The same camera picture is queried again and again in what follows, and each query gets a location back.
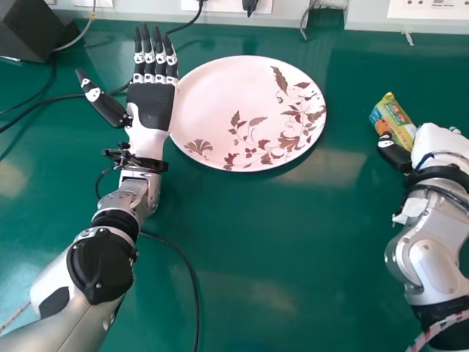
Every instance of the black speaker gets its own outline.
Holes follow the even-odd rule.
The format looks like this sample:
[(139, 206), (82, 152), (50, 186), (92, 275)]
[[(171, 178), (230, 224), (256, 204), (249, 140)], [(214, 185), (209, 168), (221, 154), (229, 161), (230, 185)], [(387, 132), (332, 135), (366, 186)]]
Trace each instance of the black speaker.
[(46, 62), (64, 33), (44, 0), (0, 0), (0, 56)]

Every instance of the power cable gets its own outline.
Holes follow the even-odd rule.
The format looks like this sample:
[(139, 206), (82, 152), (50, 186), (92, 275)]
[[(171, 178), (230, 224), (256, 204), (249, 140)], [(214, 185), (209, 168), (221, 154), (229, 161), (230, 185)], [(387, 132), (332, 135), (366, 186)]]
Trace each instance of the power cable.
[(64, 50), (66, 48), (69, 48), (70, 46), (77, 43), (88, 32), (88, 29), (91, 26), (91, 23), (95, 20), (95, 18), (96, 18), (96, 0), (93, 1), (93, 10), (91, 11), (91, 15), (89, 15), (88, 23), (86, 24), (83, 31), (81, 31), (81, 33), (77, 36), (77, 38), (75, 38), (74, 40), (72, 40), (71, 42), (69, 42), (69, 43), (67, 43), (63, 46), (60, 46), (58, 48), (53, 49), (53, 51), (61, 51), (61, 50)]
[[(99, 192), (99, 186), (101, 180), (110, 172), (114, 171), (114, 168), (111, 166), (105, 170), (103, 170), (100, 175), (97, 177), (96, 182), (95, 182), (95, 195), (97, 200), (99, 201), (101, 199), (100, 192)], [(184, 263), (188, 267), (189, 274), (191, 275), (191, 281), (192, 281), (192, 288), (193, 288), (193, 300), (196, 308), (196, 328), (195, 328), (195, 333), (194, 333), (194, 338), (193, 338), (193, 346), (192, 346), (192, 351), (197, 352), (199, 348), (199, 340), (200, 340), (200, 298), (199, 298), (199, 288), (197, 286), (197, 277), (196, 277), (196, 272), (193, 269), (193, 266), (191, 262), (189, 261), (187, 255), (175, 244), (169, 242), (168, 240), (165, 240), (164, 238), (161, 238), (156, 235), (150, 235), (149, 233), (146, 232), (140, 232), (141, 235), (154, 238), (155, 240), (160, 241), (161, 243), (166, 244), (167, 246), (173, 248), (175, 252), (178, 253), (178, 255), (184, 260)]]
[[(117, 88), (115, 90), (111, 90), (108, 92), (110, 95), (117, 95), (127, 89), (129, 83), (126, 85)], [(60, 100), (65, 100), (65, 99), (72, 99), (72, 98), (83, 98), (85, 96), (84, 93), (77, 93), (77, 94), (66, 94), (66, 95), (57, 95), (56, 97), (48, 98), (45, 100), (38, 101), (37, 103), (31, 105), (28, 107), (25, 111), (21, 112), (18, 116), (13, 118), (10, 122), (8, 122), (6, 125), (2, 126), (0, 128), (0, 133), (5, 132), (8, 128), (12, 127), (15, 123), (19, 122), (21, 119), (23, 119), (27, 114), (29, 114), (31, 111), (34, 111), (35, 109), (39, 108), (42, 105), (50, 104), (50, 103), (55, 103), (56, 101)]]
[[(182, 26), (179, 26), (179, 27), (176, 27), (176, 28), (168, 31), (167, 34), (172, 34), (172, 33), (178, 32), (178, 31), (180, 31), (182, 29), (185, 29), (185, 28), (188, 28), (189, 26), (194, 24), (199, 19), (200, 14), (202, 13), (203, 6), (204, 6), (204, 0), (199, 0), (199, 11), (197, 12), (196, 16), (191, 21), (187, 22), (186, 24), (184, 24)], [(124, 90), (126, 90), (129, 86), (129, 84), (130, 84), (130, 82), (127, 83), (126, 85), (120, 87), (120, 88), (117, 88), (115, 90), (111, 90), (108, 93), (111, 94), (111, 95), (119, 94), (119, 93), (123, 92)], [(21, 114), (14, 117), (13, 120), (11, 120), (6, 125), (1, 127), (0, 128), (0, 133), (5, 132), (8, 128), (12, 127), (15, 123), (17, 123), (18, 121), (23, 119), (27, 114), (29, 114), (31, 111), (34, 111), (36, 108), (38, 108), (41, 105), (55, 103), (56, 101), (61, 101), (61, 100), (65, 100), (65, 99), (82, 98), (82, 97), (84, 97), (84, 94), (83, 93), (78, 93), (78, 94), (58, 95), (56, 97), (41, 100), (41, 101), (35, 103), (34, 105), (31, 105), (27, 110), (23, 111)]]
[(183, 24), (182, 26), (176, 27), (174, 29), (171, 29), (170, 31), (167, 31), (167, 35), (176, 33), (182, 29), (188, 28), (189, 26), (192, 26), (200, 17), (200, 14), (202, 13), (202, 9), (204, 8), (204, 1), (206, 0), (199, 0), (199, 11), (197, 12), (196, 16), (187, 22), (186, 24)]
[(189, 275), (191, 275), (191, 281), (192, 281), (192, 290), (193, 290), (193, 300), (196, 308), (196, 328), (194, 332), (194, 338), (193, 338), (193, 345), (192, 345), (192, 352), (197, 352), (199, 349), (199, 340), (200, 340), (200, 297), (199, 297), (199, 288), (197, 285), (197, 277), (196, 277), (196, 272), (193, 269), (193, 266), (191, 262), (189, 261), (188, 257), (185, 255), (185, 253), (175, 244), (169, 242), (168, 240), (165, 240), (164, 238), (158, 237), (156, 235), (150, 235), (149, 233), (145, 232), (140, 232), (143, 236), (147, 236), (150, 238), (154, 238), (157, 241), (160, 241), (161, 243), (166, 244), (168, 247), (173, 248), (176, 253), (184, 260), (184, 263), (188, 267)]
[(51, 63), (51, 74), (49, 76), (49, 79), (44, 84), (44, 86), (40, 89), (40, 91), (37, 92), (37, 93), (34, 93), (31, 97), (27, 98), (26, 100), (22, 101), (21, 103), (16, 104), (15, 106), (12, 106), (8, 109), (0, 111), (0, 115), (8, 114), (9, 112), (11, 112), (13, 110), (16, 110), (16, 109), (18, 109), (22, 106), (25, 106), (30, 101), (33, 101), (35, 98), (37, 98), (40, 95), (42, 95), (43, 93), (47, 92), (52, 87), (53, 83), (55, 82), (56, 73), (57, 73), (56, 63), (55, 63), (55, 60), (53, 60), (52, 63)]

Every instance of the ceramic plate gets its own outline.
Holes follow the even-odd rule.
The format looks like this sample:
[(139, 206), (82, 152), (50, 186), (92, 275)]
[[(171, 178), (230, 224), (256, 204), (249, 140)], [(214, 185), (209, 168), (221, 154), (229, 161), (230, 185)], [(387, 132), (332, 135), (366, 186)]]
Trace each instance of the ceramic plate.
[(231, 56), (181, 80), (171, 137), (204, 165), (253, 172), (303, 154), (325, 119), (324, 97), (304, 72), (267, 57)]

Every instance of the green table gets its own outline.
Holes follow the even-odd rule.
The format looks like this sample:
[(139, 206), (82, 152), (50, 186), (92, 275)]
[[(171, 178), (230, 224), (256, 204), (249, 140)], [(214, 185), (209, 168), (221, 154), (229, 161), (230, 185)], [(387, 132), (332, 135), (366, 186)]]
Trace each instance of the green table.
[[(145, 229), (193, 262), (202, 291), (200, 351), (394, 352), (419, 332), (383, 262), (399, 231), (391, 214), (402, 178), (376, 154), (368, 115), (392, 90), (416, 124), (469, 133), (469, 37), (415, 35), (410, 47), (400, 34), (345, 32), (337, 12), (312, 22), (308, 43), (295, 29), (238, 26), (195, 25), (171, 37), (182, 75), (224, 56), (271, 56), (307, 72), (328, 103), (317, 145), (269, 172), (216, 171), (166, 144), (171, 166)], [(58, 55), (49, 95), (79, 92), (76, 67), (102, 88), (123, 85), (133, 71), (133, 26), (95, 22), (86, 45)], [(0, 108), (37, 91), (48, 70), (1, 62)], [(0, 136), (0, 321), (88, 225), (93, 183), (109, 166), (100, 151), (122, 140), (125, 133), (83, 99), (40, 109)], [(102, 192), (116, 184), (110, 176)], [(157, 241), (138, 245), (136, 282), (102, 351), (187, 352), (194, 309), (186, 268)], [(13, 326), (33, 319), (27, 312)]]

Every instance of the power plug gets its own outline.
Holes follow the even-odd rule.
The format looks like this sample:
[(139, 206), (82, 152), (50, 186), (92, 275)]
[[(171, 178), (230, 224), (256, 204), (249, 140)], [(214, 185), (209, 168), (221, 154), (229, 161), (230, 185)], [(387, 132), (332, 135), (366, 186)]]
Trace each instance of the power plug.
[(251, 17), (252, 13), (256, 11), (259, 0), (243, 0), (243, 9), (248, 13), (248, 17)]

